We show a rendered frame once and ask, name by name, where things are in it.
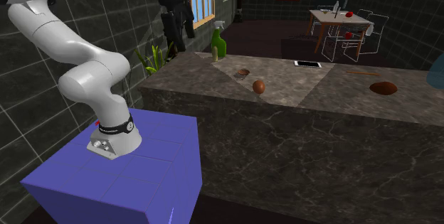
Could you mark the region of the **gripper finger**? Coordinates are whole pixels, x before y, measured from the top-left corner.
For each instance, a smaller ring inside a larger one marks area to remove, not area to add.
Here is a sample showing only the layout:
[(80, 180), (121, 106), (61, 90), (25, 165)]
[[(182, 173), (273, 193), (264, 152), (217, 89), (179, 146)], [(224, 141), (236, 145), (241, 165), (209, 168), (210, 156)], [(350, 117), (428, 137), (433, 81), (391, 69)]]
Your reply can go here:
[(183, 2), (179, 5), (180, 23), (185, 28), (188, 38), (194, 38), (194, 14), (189, 2)]
[(183, 10), (169, 11), (161, 14), (164, 26), (164, 35), (168, 41), (168, 45), (173, 43), (179, 52), (184, 52), (186, 46), (182, 38), (182, 28), (184, 27)]

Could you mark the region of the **green spray bottle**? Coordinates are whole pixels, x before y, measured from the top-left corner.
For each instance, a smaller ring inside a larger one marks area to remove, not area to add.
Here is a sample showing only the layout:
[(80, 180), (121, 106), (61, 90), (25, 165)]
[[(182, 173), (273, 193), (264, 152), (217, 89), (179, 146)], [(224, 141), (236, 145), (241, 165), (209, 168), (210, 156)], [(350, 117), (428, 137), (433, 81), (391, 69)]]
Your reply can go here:
[(224, 58), (226, 56), (226, 42), (221, 37), (221, 29), (223, 28), (225, 21), (215, 21), (214, 31), (211, 39), (211, 47), (217, 47), (218, 57)]

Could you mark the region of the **green leafy plant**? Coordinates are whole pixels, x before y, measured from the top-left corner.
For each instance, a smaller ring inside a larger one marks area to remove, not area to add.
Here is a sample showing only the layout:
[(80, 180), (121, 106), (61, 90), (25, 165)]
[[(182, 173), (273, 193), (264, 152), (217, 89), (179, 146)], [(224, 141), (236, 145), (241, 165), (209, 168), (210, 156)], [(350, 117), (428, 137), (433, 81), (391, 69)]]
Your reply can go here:
[(173, 48), (174, 43), (171, 42), (167, 48), (166, 55), (163, 56), (163, 52), (158, 46), (152, 46), (152, 57), (149, 58), (142, 55), (138, 50), (135, 50), (139, 61), (141, 62), (144, 69), (152, 75), (163, 68), (168, 62), (173, 59), (173, 56), (169, 54), (170, 50)]

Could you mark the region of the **white-framed black phone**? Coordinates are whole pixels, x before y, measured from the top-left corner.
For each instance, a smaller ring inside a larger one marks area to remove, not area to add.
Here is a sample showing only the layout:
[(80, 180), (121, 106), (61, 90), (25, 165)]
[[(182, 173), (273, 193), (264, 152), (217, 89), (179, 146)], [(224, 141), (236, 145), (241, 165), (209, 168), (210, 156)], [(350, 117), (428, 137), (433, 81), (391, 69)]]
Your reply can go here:
[(312, 61), (304, 61), (304, 60), (295, 60), (294, 61), (295, 66), (300, 67), (308, 67), (308, 68), (321, 68), (321, 64), (318, 62), (312, 62)]

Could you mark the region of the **wooden dining table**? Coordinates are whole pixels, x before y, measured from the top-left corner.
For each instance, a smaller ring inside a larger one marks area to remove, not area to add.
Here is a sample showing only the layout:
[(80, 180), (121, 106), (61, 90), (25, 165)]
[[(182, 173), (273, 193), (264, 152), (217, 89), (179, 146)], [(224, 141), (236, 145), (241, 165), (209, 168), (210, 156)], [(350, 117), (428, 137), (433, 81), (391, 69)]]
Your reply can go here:
[(317, 10), (310, 10), (310, 22), (309, 26), (306, 32), (306, 35), (311, 33), (311, 28), (314, 25), (314, 22), (318, 22), (321, 26), (320, 33), (318, 37), (318, 42), (315, 47), (314, 53), (317, 53), (318, 48), (322, 42), (325, 27), (326, 26), (364, 26), (365, 32), (362, 33), (363, 39), (365, 36), (365, 33), (367, 32), (368, 28), (371, 25), (370, 21), (367, 21), (366, 19), (360, 17), (360, 16), (347, 16), (347, 14), (350, 14), (349, 12), (342, 11), (339, 7), (339, 2), (337, 1), (335, 5), (333, 5), (333, 10), (326, 10), (323, 9), (317, 9)]

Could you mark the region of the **blue robot stand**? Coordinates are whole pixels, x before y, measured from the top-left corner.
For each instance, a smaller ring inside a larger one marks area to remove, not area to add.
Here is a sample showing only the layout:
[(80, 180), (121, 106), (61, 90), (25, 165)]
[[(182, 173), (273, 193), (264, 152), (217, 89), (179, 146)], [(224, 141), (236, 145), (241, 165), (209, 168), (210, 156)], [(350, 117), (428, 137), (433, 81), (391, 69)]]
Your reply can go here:
[(91, 124), (21, 181), (58, 224), (189, 224), (202, 186), (197, 119), (130, 112), (142, 136), (132, 153), (89, 151)]

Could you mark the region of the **thin wooden stick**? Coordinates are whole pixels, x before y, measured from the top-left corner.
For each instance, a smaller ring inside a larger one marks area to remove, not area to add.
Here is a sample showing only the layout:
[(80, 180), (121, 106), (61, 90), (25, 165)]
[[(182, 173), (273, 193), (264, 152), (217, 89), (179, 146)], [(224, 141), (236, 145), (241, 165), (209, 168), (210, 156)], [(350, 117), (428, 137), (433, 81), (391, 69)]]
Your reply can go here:
[(346, 73), (357, 74), (357, 75), (373, 75), (373, 76), (381, 76), (379, 73), (365, 73), (365, 72), (357, 72), (357, 71), (346, 71)]

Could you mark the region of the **brown oval potato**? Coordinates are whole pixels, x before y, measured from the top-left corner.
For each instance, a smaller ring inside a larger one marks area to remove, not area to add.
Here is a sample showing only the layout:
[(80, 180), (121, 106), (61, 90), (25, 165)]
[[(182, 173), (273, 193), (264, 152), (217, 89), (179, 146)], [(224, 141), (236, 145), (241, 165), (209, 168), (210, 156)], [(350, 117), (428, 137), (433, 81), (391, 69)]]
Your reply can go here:
[(380, 95), (392, 95), (398, 91), (392, 82), (375, 82), (369, 86), (369, 89)]

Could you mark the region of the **teal rounded object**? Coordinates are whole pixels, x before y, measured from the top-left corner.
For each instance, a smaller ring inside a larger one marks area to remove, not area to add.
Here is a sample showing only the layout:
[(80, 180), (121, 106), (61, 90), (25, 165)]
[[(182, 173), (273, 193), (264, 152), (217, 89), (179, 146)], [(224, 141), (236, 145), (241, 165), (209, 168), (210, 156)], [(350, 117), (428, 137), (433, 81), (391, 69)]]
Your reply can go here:
[(426, 82), (436, 89), (444, 89), (444, 53), (430, 67)]

